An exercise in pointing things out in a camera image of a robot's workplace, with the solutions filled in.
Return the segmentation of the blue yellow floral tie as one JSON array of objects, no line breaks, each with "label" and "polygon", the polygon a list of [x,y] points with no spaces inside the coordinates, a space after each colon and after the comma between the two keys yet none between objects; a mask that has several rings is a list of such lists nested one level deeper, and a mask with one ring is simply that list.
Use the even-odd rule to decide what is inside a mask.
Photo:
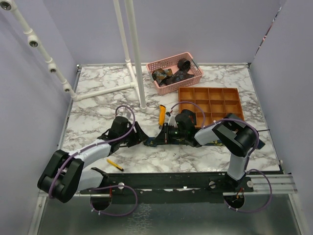
[{"label": "blue yellow floral tie", "polygon": [[[149,146],[149,147],[157,147],[158,145],[165,145],[165,141],[159,141],[159,143],[157,143],[157,141],[155,141],[155,138],[148,138],[145,142],[144,145],[145,146]],[[173,140],[171,143],[171,145],[186,145],[188,146],[188,144],[185,141],[178,141],[178,140]],[[257,146],[257,149],[262,149],[266,144],[262,141],[259,140],[259,144]],[[224,146],[224,144],[220,141],[213,141],[213,142],[209,142],[207,143],[205,146]]]}]

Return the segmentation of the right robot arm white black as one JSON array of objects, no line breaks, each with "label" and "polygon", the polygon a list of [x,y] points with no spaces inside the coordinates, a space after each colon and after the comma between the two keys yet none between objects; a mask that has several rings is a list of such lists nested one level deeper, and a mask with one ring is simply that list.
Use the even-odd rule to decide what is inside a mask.
[{"label": "right robot arm white black", "polygon": [[191,111],[186,110],[176,115],[173,120],[176,125],[165,123],[157,137],[148,140],[150,146],[165,144],[181,144],[191,147],[201,147],[221,141],[230,151],[230,162],[225,178],[225,187],[229,191],[238,190],[246,174],[246,166],[251,153],[259,144],[257,130],[233,113],[202,128],[195,127]]}]

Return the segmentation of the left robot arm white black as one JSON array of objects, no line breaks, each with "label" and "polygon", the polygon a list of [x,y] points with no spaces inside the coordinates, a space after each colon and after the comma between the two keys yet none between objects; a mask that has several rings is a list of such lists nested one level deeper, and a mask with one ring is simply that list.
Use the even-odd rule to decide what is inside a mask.
[{"label": "left robot arm white black", "polygon": [[97,193],[107,190],[108,181],[96,170],[83,169],[101,158],[115,153],[121,146],[132,147],[148,139],[137,121],[133,124],[117,116],[111,127],[91,144],[65,152],[55,151],[37,182],[38,189],[62,203],[68,202],[76,192],[92,188]]}]

